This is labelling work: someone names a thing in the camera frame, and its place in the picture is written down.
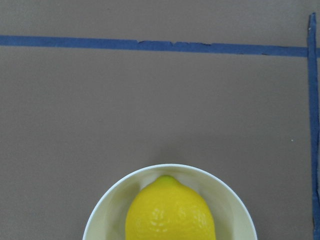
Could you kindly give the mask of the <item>white bowl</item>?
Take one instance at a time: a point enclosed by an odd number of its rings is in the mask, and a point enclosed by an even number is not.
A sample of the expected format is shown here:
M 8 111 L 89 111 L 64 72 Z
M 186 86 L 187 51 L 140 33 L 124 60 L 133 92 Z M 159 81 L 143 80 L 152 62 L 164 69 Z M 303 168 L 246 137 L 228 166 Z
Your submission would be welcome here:
M 162 175 L 192 188 L 206 201 L 219 240 L 256 240 L 253 220 L 241 199 L 214 175 L 183 164 L 157 164 L 138 169 L 116 182 L 100 198 L 87 221 L 84 240 L 123 240 L 128 209 L 136 195 Z

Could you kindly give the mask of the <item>brown paper table cover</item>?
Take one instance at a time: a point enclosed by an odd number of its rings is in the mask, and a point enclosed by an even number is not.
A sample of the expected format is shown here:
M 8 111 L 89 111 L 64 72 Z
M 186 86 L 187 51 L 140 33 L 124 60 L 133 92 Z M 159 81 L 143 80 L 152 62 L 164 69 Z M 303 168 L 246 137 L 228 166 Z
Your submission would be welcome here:
M 3 0 L 7 36 L 306 47 L 317 0 Z M 260 240 L 311 240 L 305 57 L 0 48 L 0 237 L 80 240 L 137 169 L 210 172 Z

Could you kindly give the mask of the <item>yellow lemon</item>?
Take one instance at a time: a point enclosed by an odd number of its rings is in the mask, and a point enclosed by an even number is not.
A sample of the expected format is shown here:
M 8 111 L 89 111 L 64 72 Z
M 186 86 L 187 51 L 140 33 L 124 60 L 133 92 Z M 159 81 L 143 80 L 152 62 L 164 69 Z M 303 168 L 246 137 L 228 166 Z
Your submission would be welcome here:
M 127 240 L 215 240 L 214 218 L 206 201 L 170 175 L 144 187 L 125 219 Z

